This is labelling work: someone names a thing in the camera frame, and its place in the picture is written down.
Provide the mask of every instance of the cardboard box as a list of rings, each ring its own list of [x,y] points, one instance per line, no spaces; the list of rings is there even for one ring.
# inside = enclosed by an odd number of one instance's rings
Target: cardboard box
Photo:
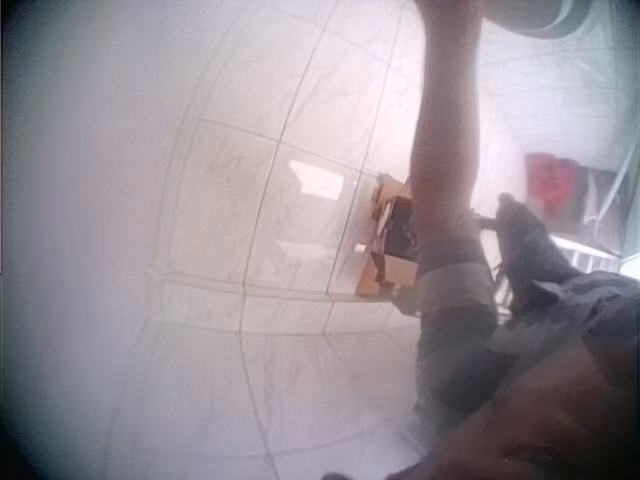
[[[371,254],[356,293],[383,297],[403,314],[416,315],[421,295],[415,288],[418,250],[408,184],[389,175],[379,177],[371,216],[377,223]]]

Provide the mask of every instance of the red cloth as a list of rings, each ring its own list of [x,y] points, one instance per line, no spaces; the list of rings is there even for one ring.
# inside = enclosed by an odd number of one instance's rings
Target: red cloth
[[[556,218],[571,198],[578,164],[549,153],[533,153],[525,159],[529,196],[542,202],[545,216]]]

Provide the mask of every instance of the person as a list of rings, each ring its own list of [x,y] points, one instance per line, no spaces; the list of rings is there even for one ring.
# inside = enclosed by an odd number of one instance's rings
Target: person
[[[639,478],[638,283],[577,271],[542,222],[503,194],[495,228],[514,300],[498,325],[470,211],[483,4],[416,3],[428,39],[410,176],[422,289],[417,413],[432,448],[388,478]]]

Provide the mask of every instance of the person's arm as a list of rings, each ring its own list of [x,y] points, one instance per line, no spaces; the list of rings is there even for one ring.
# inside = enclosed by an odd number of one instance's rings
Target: person's arm
[[[467,236],[478,172],[476,51],[480,0],[417,0],[427,32],[424,92],[411,159],[420,245]]]

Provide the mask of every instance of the brown cardboard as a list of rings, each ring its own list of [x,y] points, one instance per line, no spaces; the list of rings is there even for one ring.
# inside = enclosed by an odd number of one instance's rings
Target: brown cardboard
[[[391,299],[399,295],[400,290],[415,285],[418,265],[416,262],[388,254],[385,251],[389,219],[398,198],[406,204],[411,199],[407,184],[399,182],[390,175],[378,177],[379,186],[372,201],[371,217],[378,222],[376,236],[371,244],[371,257],[363,271],[356,293],[361,296],[384,295]],[[371,285],[372,278],[378,285]]]

